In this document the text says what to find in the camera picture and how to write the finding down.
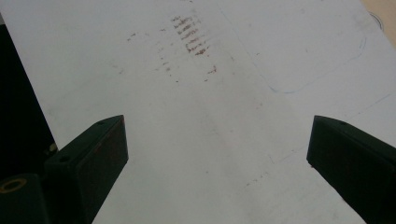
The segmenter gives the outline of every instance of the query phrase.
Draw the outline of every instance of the black plastic part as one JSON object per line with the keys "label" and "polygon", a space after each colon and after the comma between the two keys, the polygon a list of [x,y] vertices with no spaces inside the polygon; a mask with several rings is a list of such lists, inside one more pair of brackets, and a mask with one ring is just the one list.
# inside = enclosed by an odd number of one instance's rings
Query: black plastic part
{"label": "black plastic part", "polygon": [[14,175],[0,183],[0,222],[50,224],[38,175]]}
{"label": "black plastic part", "polygon": [[92,223],[128,161],[123,116],[93,124],[45,163],[60,223]]}
{"label": "black plastic part", "polygon": [[42,175],[44,161],[57,150],[50,151],[50,128],[5,25],[0,25],[0,116],[0,180]]}
{"label": "black plastic part", "polygon": [[307,160],[367,223],[396,223],[396,148],[315,116]]}

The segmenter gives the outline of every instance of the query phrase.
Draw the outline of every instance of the white paper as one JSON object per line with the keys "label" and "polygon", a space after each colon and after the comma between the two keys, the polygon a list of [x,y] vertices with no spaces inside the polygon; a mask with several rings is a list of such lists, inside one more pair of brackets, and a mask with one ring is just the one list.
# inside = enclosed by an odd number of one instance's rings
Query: white paper
{"label": "white paper", "polygon": [[396,53],[358,0],[0,10],[58,147],[125,116],[94,223],[363,223],[305,159],[316,114],[396,146]]}

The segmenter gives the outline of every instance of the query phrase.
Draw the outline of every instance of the screw hole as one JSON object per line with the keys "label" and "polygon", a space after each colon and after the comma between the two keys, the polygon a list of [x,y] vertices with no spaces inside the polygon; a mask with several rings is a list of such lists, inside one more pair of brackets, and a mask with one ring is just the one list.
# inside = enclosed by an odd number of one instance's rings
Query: screw hole
{"label": "screw hole", "polygon": [[60,162],[67,162],[67,161],[70,161],[70,157],[68,157],[68,156],[63,156],[63,157],[61,157],[61,158],[59,159],[59,161],[60,161]]}

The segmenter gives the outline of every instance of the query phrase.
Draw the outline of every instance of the paper sheet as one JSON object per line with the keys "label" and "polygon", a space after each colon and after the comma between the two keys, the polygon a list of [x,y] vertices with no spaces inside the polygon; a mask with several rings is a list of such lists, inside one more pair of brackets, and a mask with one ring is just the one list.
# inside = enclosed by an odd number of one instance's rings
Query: paper sheet
{"label": "paper sheet", "polygon": [[396,146],[396,53],[358,0],[0,10],[59,148],[125,116],[94,223],[363,223],[305,160],[316,114]]}

